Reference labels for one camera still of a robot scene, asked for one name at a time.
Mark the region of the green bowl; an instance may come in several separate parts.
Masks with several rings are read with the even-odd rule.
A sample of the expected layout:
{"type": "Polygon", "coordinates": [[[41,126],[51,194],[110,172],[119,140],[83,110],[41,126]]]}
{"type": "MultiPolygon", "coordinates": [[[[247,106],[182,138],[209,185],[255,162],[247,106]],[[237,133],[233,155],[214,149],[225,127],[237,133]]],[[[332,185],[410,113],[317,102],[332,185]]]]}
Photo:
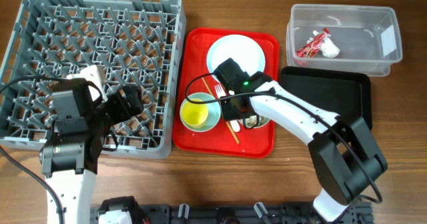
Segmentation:
{"type": "Polygon", "coordinates": [[[245,128],[253,129],[253,128],[258,128],[258,127],[263,127],[269,121],[270,120],[266,117],[262,117],[259,115],[252,115],[251,117],[248,117],[246,119],[242,119],[241,123],[245,128]]]}

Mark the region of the light blue bowl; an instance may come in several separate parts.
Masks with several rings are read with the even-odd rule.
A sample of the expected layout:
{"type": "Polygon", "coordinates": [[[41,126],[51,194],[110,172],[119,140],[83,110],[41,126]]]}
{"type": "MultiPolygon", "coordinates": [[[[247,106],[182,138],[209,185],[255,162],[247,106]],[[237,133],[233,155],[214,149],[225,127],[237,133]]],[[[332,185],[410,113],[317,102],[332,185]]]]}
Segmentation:
{"type": "MultiPolygon", "coordinates": [[[[202,92],[193,93],[189,96],[189,98],[191,100],[195,99],[196,101],[212,101],[212,100],[214,100],[214,97],[212,95],[210,95],[208,93],[202,93],[202,92]]],[[[213,129],[218,124],[220,117],[221,117],[221,108],[220,108],[220,104],[218,102],[206,104],[207,110],[208,110],[207,119],[206,119],[206,122],[201,127],[192,127],[187,122],[185,122],[185,118],[183,115],[183,109],[185,109],[185,106],[187,104],[188,104],[188,102],[185,99],[183,101],[183,103],[181,104],[181,107],[179,110],[179,116],[180,116],[181,122],[184,124],[184,126],[187,129],[201,133],[201,132],[206,132],[206,131],[213,129]]]]}

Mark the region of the yellow plastic cup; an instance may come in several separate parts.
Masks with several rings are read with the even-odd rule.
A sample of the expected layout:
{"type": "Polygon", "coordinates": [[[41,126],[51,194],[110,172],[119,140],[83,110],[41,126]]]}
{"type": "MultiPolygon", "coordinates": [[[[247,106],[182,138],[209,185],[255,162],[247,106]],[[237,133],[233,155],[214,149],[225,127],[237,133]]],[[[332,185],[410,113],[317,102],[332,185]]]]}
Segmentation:
{"type": "Polygon", "coordinates": [[[191,101],[184,101],[180,108],[180,117],[184,124],[191,128],[203,127],[209,115],[209,108],[206,104],[196,104],[191,101]]]}

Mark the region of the red snack wrapper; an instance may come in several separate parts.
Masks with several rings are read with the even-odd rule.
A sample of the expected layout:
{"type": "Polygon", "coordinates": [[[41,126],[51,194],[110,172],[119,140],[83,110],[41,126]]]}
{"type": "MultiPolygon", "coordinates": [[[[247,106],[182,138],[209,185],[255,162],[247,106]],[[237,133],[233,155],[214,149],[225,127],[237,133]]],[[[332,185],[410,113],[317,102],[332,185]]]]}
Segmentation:
{"type": "Polygon", "coordinates": [[[313,34],[314,38],[309,39],[305,46],[296,51],[298,57],[311,58],[316,55],[330,36],[330,31],[325,27],[320,32],[313,31],[313,34]]]}

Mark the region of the white tissue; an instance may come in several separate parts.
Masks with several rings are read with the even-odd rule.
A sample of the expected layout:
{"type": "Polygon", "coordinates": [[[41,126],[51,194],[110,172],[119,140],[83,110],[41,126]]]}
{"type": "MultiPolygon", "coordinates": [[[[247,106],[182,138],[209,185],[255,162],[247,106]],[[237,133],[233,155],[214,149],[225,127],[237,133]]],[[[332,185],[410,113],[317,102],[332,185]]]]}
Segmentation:
{"type": "Polygon", "coordinates": [[[333,41],[330,39],[331,35],[326,39],[326,42],[322,45],[322,48],[320,51],[322,52],[322,55],[326,58],[335,58],[340,53],[339,48],[333,43],[333,41]]]}

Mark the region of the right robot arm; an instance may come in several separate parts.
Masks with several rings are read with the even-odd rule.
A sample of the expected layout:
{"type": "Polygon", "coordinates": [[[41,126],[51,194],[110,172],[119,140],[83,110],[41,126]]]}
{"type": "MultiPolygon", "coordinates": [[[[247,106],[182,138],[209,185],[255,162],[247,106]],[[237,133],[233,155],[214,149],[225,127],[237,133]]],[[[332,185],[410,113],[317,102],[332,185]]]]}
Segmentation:
{"type": "Polygon", "coordinates": [[[387,170],[385,156],[360,116],[313,106],[261,71],[247,74],[231,58],[219,64],[213,74],[226,91],[233,91],[220,99],[225,120],[259,115],[308,146],[322,186],[313,206],[323,220],[338,220],[387,170]]]}

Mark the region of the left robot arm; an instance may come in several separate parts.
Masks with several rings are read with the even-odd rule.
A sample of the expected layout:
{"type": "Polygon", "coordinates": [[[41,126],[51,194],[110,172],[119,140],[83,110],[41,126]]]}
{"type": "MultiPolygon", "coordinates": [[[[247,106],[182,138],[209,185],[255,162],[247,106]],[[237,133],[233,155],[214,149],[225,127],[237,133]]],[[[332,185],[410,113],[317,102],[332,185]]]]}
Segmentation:
{"type": "Polygon", "coordinates": [[[48,207],[48,222],[53,215],[61,223],[88,223],[97,175],[97,160],[105,147],[102,139],[113,135],[112,127],[143,111],[139,87],[125,85],[102,98],[92,99],[94,83],[66,79],[52,87],[57,114],[52,133],[40,150],[42,173],[50,188],[48,196],[60,207],[48,207]]]}

